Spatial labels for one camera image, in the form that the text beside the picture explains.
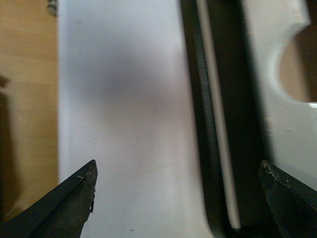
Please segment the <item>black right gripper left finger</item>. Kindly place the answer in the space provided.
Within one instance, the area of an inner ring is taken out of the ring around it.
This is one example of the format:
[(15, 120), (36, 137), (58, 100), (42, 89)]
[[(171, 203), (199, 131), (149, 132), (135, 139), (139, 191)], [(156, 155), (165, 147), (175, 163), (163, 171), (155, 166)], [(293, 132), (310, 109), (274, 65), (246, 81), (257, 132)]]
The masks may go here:
[(2, 238), (78, 238), (94, 209), (97, 164), (91, 160), (28, 209), (1, 225)]

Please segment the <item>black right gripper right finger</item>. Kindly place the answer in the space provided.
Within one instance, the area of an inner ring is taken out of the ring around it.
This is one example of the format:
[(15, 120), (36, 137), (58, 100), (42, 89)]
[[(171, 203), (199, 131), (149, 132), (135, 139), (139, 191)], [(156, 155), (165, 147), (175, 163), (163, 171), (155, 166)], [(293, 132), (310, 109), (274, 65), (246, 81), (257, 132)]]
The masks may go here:
[(259, 178), (266, 202), (284, 238), (317, 236), (317, 192), (263, 160)]

